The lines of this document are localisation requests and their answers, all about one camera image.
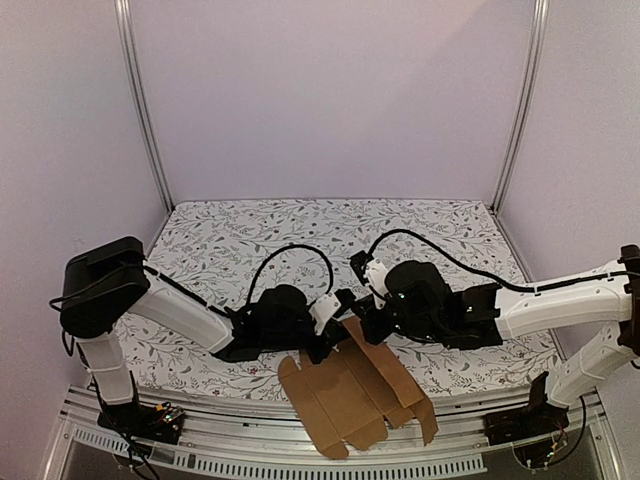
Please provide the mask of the brown cardboard box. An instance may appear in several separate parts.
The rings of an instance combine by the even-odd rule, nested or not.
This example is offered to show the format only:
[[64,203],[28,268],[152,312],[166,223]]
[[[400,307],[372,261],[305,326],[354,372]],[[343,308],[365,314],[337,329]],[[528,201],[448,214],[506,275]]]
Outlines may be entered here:
[[344,460],[349,447],[366,451],[411,420],[420,426],[421,444],[438,432],[432,401],[384,343],[365,340],[360,319],[342,322],[347,339],[320,364],[309,355],[285,357],[278,378],[316,450]]

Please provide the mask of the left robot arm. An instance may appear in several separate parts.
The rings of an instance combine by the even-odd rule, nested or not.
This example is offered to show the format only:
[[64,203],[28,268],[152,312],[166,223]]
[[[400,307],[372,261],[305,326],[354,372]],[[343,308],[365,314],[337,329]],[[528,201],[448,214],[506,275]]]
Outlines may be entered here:
[[49,306],[80,347],[111,419],[138,434],[149,415],[136,402],[136,383],[114,332],[124,315],[153,321],[226,363],[290,350],[319,363],[345,338],[339,319],[354,302],[350,290],[332,285],[309,300],[297,287],[280,284],[236,309],[219,308],[150,266],[141,242],[126,236],[72,258],[63,293]]

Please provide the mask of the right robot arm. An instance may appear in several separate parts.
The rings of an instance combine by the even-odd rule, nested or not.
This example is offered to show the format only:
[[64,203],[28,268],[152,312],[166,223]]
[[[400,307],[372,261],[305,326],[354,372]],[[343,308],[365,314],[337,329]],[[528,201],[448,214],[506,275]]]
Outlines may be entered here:
[[537,436],[586,391],[639,357],[639,248],[587,273],[550,283],[511,284],[486,273],[487,283],[453,290],[430,262],[404,261],[391,269],[360,251],[350,266],[370,296],[358,301],[365,338],[372,344],[397,334],[458,350],[499,346],[542,330],[601,323],[576,354],[531,385],[517,427]]

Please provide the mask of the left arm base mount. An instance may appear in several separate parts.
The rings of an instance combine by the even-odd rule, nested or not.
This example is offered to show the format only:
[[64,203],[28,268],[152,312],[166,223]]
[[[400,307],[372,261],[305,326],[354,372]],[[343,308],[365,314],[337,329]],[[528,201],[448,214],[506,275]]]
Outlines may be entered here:
[[150,441],[177,445],[180,439],[185,410],[164,402],[155,406],[143,405],[137,393],[124,404],[109,405],[98,396],[101,408],[98,425],[125,437],[142,438]]

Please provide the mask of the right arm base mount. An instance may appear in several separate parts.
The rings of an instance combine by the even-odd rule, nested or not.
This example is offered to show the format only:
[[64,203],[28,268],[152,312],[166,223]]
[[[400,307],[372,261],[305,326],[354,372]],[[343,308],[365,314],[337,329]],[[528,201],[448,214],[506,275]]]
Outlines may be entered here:
[[[513,443],[539,435],[558,433],[562,438],[569,425],[568,408],[551,405],[545,393],[548,372],[536,377],[523,407],[486,414],[484,434],[491,446]],[[544,441],[516,447],[516,460],[528,469],[548,467],[559,448],[559,440],[548,437]]]

